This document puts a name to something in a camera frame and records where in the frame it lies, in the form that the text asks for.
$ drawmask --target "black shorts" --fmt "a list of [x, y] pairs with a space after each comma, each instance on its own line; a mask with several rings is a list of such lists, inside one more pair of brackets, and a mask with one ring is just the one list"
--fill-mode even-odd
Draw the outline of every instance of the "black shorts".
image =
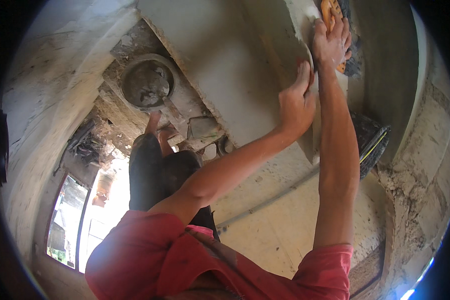
[[[133, 141], [130, 154], [129, 208], [148, 211], [180, 189], [202, 164], [202, 158], [193, 151], [180, 151], [162, 157], [155, 135], [148, 133], [138, 136]], [[210, 228], [215, 239], [220, 240], [210, 206], [201, 208], [190, 224]]]

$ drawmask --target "man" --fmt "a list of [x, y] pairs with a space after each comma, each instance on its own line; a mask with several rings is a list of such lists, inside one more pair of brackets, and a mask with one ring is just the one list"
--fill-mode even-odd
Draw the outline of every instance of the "man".
[[[137, 187], [140, 184], [133, 176], [146, 165], [139, 159], [140, 151], [166, 143], [166, 139], [162, 143], [154, 139], [150, 134], [153, 128], [137, 139], [150, 141], [148, 146], [140, 146], [140, 141], [133, 146], [131, 210], [95, 249], [86, 268], [85, 278], [99, 299], [349, 298], [352, 213], [360, 164], [354, 127], [335, 73], [338, 64], [351, 56], [346, 52], [351, 36], [348, 20], [337, 15], [335, 19], [328, 35], [323, 21], [317, 20], [315, 25], [312, 50], [322, 116], [320, 205], [313, 250], [303, 258], [294, 278], [266, 272], [212, 238], [210, 231], [215, 231], [215, 225], [209, 225], [213, 219], [208, 206], [309, 128], [315, 98], [307, 92], [314, 77], [308, 62], [299, 66], [296, 82], [279, 94], [281, 123], [267, 135], [200, 169], [191, 153], [179, 152], [149, 162], [151, 170], [165, 170], [168, 159], [186, 156], [176, 166], [189, 164], [188, 172], [193, 175], [175, 192], [162, 181], [154, 183], [159, 191], [150, 190], [149, 183], [142, 183], [145, 188]], [[158, 181], [158, 177], [146, 180]], [[158, 201], [151, 205], [140, 195]]]

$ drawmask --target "worker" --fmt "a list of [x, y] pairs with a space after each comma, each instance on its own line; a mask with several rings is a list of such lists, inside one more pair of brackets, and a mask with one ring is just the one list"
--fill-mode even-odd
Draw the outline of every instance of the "worker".
[[[294, 277], [269, 273], [220, 243], [212, 233], [215, 225], [207, 226], [206, 219], [210, 219], [208, 207], [213, 201], [310, 127], [315, 95], [308, 91], [314, 79], [308, 62], [298, 67], [295, 83], [279, 93], [280, 123], [267, 135], [203, 167], [188, 152], [160, 156], [166, 140], [160, 142], [160, 133], [158, 141], [153, 135], [159, 116], [152, 114], [147, 134], [138, 137], [130, 156], [130, 210], [87, 263], [85, 279], [98, 299], [349, 298], [352, 215], [360, 163], [347, 101], [336, 77], [337, 66], [351, 56], [347, 52], [351, 34], [347, 19], [335, 15], [335, 21], [330, 33], [322, 20], [315, 23], [312, 53], [321, 105], [320, 204], [313, 249]], [[155, 157], [142, 157], [145, 154]], [[191, 174], [171, 195], [167, 195], [169, 187], [161, 182], [160, 172], [143, 171], [168, 168], [168, 156], [170, 160], [175, 156], [177, 167], [187, 165], [189, 170], [180, 171], [182, 175]], [[136, 177], [138, 170], [150, 177]], [[151, 205], [150, 199], [158, 201]], [[203, 217], [192, 222], [199, 211]]]

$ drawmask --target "hand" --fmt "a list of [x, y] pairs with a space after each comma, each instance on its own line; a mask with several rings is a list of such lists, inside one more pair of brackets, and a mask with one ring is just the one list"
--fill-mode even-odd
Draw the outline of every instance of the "hand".
[[307, 131], [315, 115], [315, 95], [307, 91], [314, 79], [310, 63], [305, 61], [298, 67], [295, 83], [278, 94], [281, 119], [279, 129], [294, 141]]
[[334, 9], [331, 13], [335, 18], [335, 26], [327, 35], [327, 26], [324, 21], [315, 21], [315, 36], [313, 38], [312, 53], [317, 62], [317, 68], [337, 66], [352, 56], [352, 51], [347, 49], [352, 44], [352, 34], [347, 18], [342, 18]]

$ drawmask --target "orange trowel handle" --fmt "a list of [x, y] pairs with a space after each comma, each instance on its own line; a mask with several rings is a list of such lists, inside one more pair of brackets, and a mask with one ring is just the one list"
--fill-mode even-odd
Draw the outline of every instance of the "orange trowel handle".
[[[327, 26], [327, 33], [329, 34], [335, 26], [335, 17], [332, 15], [332, 11], [335, 10], [341, 18], [343, 18], [342, 9], [338, 5], [337, 0], [322, 0], [321, 2], [321, 14], [323, 15], [323, 22]], [[338, 72], [345, 72], [345, 63], [341, 63], [337, 67]]]

